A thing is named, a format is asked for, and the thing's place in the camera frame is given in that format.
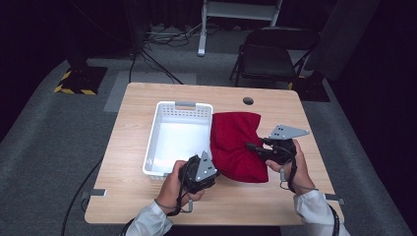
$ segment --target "white desk frame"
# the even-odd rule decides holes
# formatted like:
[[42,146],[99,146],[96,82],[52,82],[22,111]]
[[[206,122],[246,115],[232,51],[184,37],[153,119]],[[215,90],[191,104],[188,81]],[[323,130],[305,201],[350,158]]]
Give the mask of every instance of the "white desk frame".
[[207,17],[223,17],[270,21],[274,27],[279,15],[282,0],[277,0],[275,6],[260,6],[253,4],[210,2],[205,0],[202,12],[202,32],[200,35],[199,56],[206,54]]

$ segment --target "folded red garment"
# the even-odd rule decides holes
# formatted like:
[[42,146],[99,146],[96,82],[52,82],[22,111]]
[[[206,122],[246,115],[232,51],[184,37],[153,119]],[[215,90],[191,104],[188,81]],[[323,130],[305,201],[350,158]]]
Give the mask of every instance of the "folded red garment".
[[261,115],[223,112],[212,115],[210,149],[215,168],[225,177],[246,183],[268,181],[267,166],[246,143],[262,147],[257,134]]

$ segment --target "gray basket handle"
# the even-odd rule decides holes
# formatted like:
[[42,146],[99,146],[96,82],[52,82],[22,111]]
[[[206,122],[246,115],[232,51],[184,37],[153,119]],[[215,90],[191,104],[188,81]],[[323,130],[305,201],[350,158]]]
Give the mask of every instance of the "gray basket handle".
[[196,102],[191,101],[175,101],[175,107],[177,106],[187,106],[187,107],[196,107]]

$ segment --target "long sleeve shirt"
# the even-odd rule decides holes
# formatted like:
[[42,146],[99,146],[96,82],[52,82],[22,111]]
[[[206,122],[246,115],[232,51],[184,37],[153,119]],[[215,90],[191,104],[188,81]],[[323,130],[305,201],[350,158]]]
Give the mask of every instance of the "long sleeve shirt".
[[[294,197],[295,212],[307,227],[308,235],[331,236],[334,218],[326,201],[325,194],[313,190],[304,195]],[[159,236],[172,227],[172,221],[166,217],[162,209],[153,202],[145,206],[129,226],[127,236]],[[339,236],[350,235],[340,221]]]

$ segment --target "person's arm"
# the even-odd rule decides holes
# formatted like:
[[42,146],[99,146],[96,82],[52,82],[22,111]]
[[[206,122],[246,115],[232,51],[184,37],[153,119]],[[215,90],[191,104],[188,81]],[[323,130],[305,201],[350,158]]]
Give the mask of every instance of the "person's arm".
[[[332,235],[334,227],[334,217],[331,212],[325,194],[316,189],[315,184],[310,178],[306,159],[300,145],[296,140],[297,154],[295,156],[297,172],[292,182],[295,191],[294,208],[301,220],[307,227],[308,235]],[[266,165],[276,172],[284,169],[285,179],[288,181],[291,164],[279,165],[278,163],[267,160]],[[349,235],[343,222],[340,221],[339,236]]]
[[[174,211],[177,205],[177,198],[180,191],[180,181],[178,172],[186,161],[177,160],[172,173],[170,173],[162,184],[158,197],[152,204],[141,209],[138,216],[132,221],[127,229],[127,236],[156,236],[163,235],[173,225],[172,221],[166,217],[166,214]],[[197,192],[195,195],[187,194],[181,203],[181,207],[188,203],[198,201],[205,190]]]

